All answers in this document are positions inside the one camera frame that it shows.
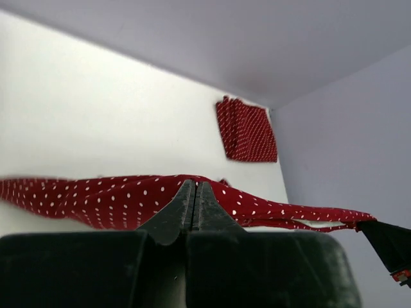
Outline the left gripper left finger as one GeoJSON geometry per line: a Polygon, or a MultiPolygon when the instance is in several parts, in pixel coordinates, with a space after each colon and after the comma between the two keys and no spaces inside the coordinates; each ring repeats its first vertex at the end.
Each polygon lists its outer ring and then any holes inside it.
{"type": "Polygon", "coordinates": [[[184,307],[191,180],[133,231],[6,235],[2,307],[184,307]]]}

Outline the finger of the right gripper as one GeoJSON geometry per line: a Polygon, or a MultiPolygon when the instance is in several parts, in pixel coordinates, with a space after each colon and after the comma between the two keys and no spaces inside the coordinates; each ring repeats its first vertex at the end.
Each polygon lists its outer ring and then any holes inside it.
{"type": "Polygon", "coordinates": [[[382,223],[363,221],[357,227],[390,273],[400,285],[410,287],[410,229],[382,223]]]}

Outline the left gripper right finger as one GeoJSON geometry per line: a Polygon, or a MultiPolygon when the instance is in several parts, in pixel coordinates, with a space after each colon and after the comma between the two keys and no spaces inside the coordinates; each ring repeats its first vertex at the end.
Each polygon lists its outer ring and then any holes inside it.
{"type": "Polygon", "coordinates": [[[248,232],[196,190],[186,239],[188,307],[360,307],[347,257],[332,237],[309,231],[248,232]]]}

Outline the red polka dot skirt pile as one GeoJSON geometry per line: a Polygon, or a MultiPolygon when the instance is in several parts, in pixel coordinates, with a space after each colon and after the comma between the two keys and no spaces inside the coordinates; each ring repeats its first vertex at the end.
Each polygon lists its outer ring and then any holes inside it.
{"type": "Polygon", "coordinates": [[[131,230],[146,223],[177,195],[185,181],[208,183],[222,208],[242,227],[332,232],[358,229],[374,216],[351,209],[308,207],[259,198],[195,175],[138,175],[70,180],[3,178],[1,199],[36,215],[73,219],[96,229],[131,230]]]}

